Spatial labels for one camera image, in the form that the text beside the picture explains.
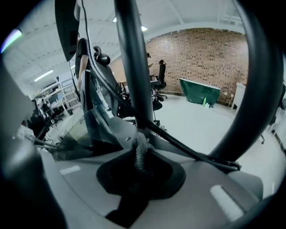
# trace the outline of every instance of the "metal shelf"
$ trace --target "metal shelf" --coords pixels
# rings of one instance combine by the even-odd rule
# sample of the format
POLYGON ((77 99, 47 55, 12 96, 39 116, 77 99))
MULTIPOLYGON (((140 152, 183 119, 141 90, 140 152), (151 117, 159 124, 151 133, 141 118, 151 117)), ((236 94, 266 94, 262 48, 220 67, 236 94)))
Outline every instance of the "metal shelf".
POLYGON ((70 103, 70 102, 72 102, 72 101, 74 101, 74 100, 76 100, 76 99, 77 99, 77 98, 73 98, 73 99, 68 100, 67 102, 70 103))
POLYGON ((65 95, 68 96, 68 95, 73 94, 73 93, 75 93, 75 91, 71 91, 69 93, 65 93, 65 95))
POLYGON ((35 95, 34 98, 40 98, 41 94, 43 94, 44 92, 46 92, 47 90, 54 88, 56 86, 59 86, 59 82, 56 82, 50 86, 48 86, 47 88, 45 88, 43 91, 41 91, 39 94, 35 95))
POLYGON ((73 110, 73 109, 77 108, 78 106, 81 106, 81 104, 80 104, 80 103, 77 103, 77 104, 75 104, 74 106, 71 106, 71 108, 70 108, 69 110, 73 110))
POLYGON ((52 92, 51 94, 48 94, 46 97, 44 97, 44 99, 48 99, 48 98, 51 97, 52 95, 57 94, 57 93, 59 93, 59 92, 62 92, 62 90, 61 90, 61 89, 60 89, 60 90, 56 90, 56 91, 52 92))
POLYGON ((67 79, 67 80, 64 80, 64 81, 61 81, 61 83, 63 84, 63 83, 65 83, 65 82, 68 82, 68 81, 71 81, 71 80, 72 80, 72 78, 67 79))
POLYGON ((63 90, 67 89, 67 88, 70 88, 70 87, 73 87, 73 84, 69 85, 69 86, 64 86, 63 87, 63 90))

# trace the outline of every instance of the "white floor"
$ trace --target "white floor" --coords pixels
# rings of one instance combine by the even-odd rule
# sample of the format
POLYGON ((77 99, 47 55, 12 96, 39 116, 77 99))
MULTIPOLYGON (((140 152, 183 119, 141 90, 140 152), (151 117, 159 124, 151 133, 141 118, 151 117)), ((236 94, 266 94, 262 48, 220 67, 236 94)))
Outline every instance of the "white floor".
MULTIPOLYGON (((82 116, 80 108, 75 110, 73 115, 65 117, 58 124, 57 129, 52 128, 47 137, 57 142, 57 136, 69 131, 82 116)), ((172 95, 168 95, 163 108, 156 111, 156 118, 169 134, 193 150, 205 154, 209 154, 222 139, 234 117, 235 111, 226 106, 216 104, 214 109, 207 109, 187 102, 185 97, 172 95)), ((286 157, 272 134, 265 131, 263 136, 265 143, 261 144, 262 139, 258 139, 238 162, 242 165, 242 171, 262 179, 266 197, 279 188, 286 171, 286 157)))

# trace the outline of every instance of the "black pole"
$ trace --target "black pole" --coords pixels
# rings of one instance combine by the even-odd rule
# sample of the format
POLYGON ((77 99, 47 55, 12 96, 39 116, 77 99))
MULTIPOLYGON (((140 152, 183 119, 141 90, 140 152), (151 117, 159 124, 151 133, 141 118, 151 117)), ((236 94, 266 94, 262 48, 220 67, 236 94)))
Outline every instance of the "black pole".
MULTIPOLYGON (((153 122, 151 84, 141 21, 135 0, 114 0, 122 61, 132 106, 153 122)), ((137 126, 144 128, 136 119, 137 126)))
POLYGON ((235 0, 248 43, 248 80, 244 97, 228 132, 211 156, 236 161, 259 138, 278 107, 283 84, 282 52, 273 34, 263 28, 251 1, 235 0))

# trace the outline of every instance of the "ceiling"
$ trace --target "ceiling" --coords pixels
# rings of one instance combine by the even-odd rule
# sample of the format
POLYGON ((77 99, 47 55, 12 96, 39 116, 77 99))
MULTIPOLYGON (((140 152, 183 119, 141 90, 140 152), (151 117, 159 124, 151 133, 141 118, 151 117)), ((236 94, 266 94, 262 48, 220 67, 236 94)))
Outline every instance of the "ceiling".
MULTIPOLYGON (((141 23, 147 27, 145 41, 188 28, 217 28, 244 33, 231 0, 136 0, 141 23)), ((84 0, 88 31, 93 45, 112 60, 120 56, 113 0, 84 0)), ((19 25, 22 36, 4 51, 4 64, 18 83, 37 90, 69 72, 55 22, 55 0, 39 4, 19 25), (53 69, 41 80, 34 80, 53 69)), ((81 37, 85 36, 84 14, 80 14, 81 37)))

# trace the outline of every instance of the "ceiling light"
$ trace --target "ceiling light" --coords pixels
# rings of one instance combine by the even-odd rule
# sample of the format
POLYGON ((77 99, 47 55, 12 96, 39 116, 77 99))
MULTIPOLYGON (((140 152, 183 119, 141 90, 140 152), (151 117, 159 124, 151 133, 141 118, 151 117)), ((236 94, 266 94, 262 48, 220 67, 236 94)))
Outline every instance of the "ceiling light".
MULTIPOLYGON (((117 22, 117 18, 116 17, 114 17, 114 19, 112 20, 112 22, 114 22, 114 23, 116 23, 117 22)), ((144 31, 146 31, 147 30, 147 28, 145 27, 145 26, 141 26, 141 30, 144 32, 144 31)))
POLYGON ((42 74, 42 75, 41 75, 41 76, 39 76, 37 79, 35 79, 35 80, 34 80, 34 82, 39 81, 40 79, 44 78, 45 76, 47 76, 47 75, 51 74, 53 71, 54 71, 54 70, 50 70, 50 71, 48 71, 48 72, 46 72, 46 73, 42 74))
POLYGON ((13 30, 8 37, 5 39, 5 41, 3 42, 2 46, 1 46, 1 53, 4 52, 4 50, 10 45, 12 44, 14 41, 16 41, 19 37, 22 36, 22 33, 20 30, 13 30))
POLYGON ((146 31, 147 30, 147 28, 145 27, 145 26, 141 26, 141 30, 144 32, 144 31, 146 31))

